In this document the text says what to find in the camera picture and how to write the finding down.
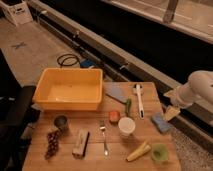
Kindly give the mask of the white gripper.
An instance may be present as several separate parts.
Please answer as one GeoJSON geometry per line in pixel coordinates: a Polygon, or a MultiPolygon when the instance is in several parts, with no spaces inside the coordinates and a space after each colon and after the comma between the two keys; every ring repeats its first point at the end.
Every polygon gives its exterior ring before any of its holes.
{"type": "Polygon", "coordinates": [[[168,106],[166,108],[164,114],[166,121],[170,121],[176,117],[180,113],[179,108],[188,108],[198,99],[198,95],[193,92],[188,83],[167,91],[164,96],[169,98],[171,104],[175,106],[168,106]]]}

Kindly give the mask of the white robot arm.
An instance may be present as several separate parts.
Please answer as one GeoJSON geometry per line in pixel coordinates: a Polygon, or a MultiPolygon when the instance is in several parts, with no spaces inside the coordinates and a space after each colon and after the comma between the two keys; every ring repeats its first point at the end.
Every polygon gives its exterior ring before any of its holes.
{"type": "Polygon", "coordinates": [[[164,96],[169,98],[171,102],[164,113],[166,121],[172,120],[180,114],[181,109],[192,106],[200,99],[213,104],[213,71],[192,72],[184,85],[166,92],[164,96]]]}

